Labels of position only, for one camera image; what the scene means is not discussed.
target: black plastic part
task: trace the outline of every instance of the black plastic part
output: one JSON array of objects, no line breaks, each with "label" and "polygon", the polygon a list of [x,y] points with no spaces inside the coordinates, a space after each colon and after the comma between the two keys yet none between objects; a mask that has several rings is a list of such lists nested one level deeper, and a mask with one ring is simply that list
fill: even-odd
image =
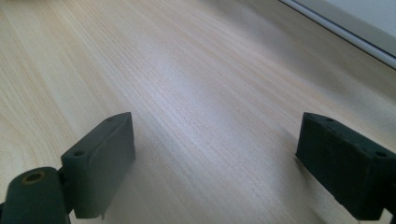
[{"label": "black plastic part", "polygon": [[62,155],[60,174],[70,185],[65,197],[76,217],[98,217],[107,210],[134,158],[131,113],[105,119]]},{"label": "black plastic part", "polygon": [[394,203],[396,155],[334,119],[304,113],[296,156],[358,220],[378,220]]},{"label": "black plastic part", "polygon": [[70,223],[54,168],[28,171],[9,184],[1,224],[25,223]]}]

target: screw hole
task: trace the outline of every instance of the screw hole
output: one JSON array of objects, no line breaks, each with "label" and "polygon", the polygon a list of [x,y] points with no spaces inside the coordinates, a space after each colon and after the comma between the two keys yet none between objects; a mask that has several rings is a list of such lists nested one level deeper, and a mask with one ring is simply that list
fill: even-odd
[{"label": "screw hole", "polygon": [[45,175],[45,173],[42,171],[29,174],[23,178],[22,184],[23,185],[31,185],[31,184],[37,183],[44,177],[44,175]]},{"label": "screw hole", "polygon": [[385,154],[383,152],[376,152],[375,155],[378,157],[387,157],[387,154]]},{"label": "screw hole", "polygon": [[82,156],[82,155],[84,155],[84,151],[77,151],[73,155],[74,156]]}]

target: wooden table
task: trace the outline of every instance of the wooden table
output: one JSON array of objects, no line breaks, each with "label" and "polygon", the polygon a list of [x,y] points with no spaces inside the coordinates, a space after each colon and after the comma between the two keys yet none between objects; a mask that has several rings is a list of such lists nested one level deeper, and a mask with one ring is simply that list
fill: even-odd
[{"label": "wooden table", "polygon": [[396,71],[278,1],[0,0],[2,200],[125,111],[104,223],[358,223],[295,159],[301,118],[395,150]]}]

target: light wood surface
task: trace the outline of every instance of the light wood surface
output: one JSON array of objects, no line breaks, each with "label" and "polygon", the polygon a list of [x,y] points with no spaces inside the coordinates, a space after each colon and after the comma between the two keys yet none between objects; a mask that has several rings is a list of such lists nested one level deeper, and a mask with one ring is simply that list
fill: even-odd
[{"label": "light wood surface", "polygon": [[395,108],[395,70],[277,1],[0,0],[1,200],[133,114],[106,220],[73,223],[358,223],[295,159],[302,114],[395,150]]}]

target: black bracket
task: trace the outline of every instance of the black bracket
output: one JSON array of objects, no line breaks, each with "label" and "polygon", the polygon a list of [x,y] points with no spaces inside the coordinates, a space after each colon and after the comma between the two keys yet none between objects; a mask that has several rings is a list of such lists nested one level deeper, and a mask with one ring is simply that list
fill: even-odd
[{"label": "black bracket", "polygon": [[396,213],[396,155],[321,115],[304,113],[297,158],[357,220]]},{"label": "black bracket", "polygon": [[1,224],[70,223],[104,215],[134,154],[131,113],[105,119],[67,150],[63,167],[42,167],[14,178],[0,204]]}]

